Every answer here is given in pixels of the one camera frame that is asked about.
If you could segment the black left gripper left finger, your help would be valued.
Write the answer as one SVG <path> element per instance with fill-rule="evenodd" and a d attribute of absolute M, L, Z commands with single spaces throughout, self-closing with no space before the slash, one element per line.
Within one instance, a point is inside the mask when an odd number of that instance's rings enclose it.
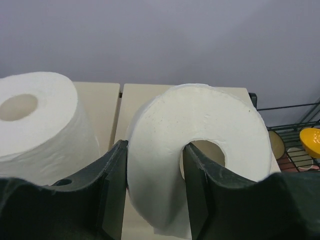
<path fill-rule="evenodd" d="M 119 240 L 127 185 L 126 140 L 53 185 L 0 180 L 3 240 Z"/>

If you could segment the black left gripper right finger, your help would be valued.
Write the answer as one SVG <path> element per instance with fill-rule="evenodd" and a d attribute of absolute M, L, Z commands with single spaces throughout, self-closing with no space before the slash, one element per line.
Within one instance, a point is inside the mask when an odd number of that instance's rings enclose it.
<path fill-rule="evenodd" d="M 319 239 L 318 172 L 277 172 L 254 182 L 191 143 L 183 150 L 183 169 L 192 239 Z"/>

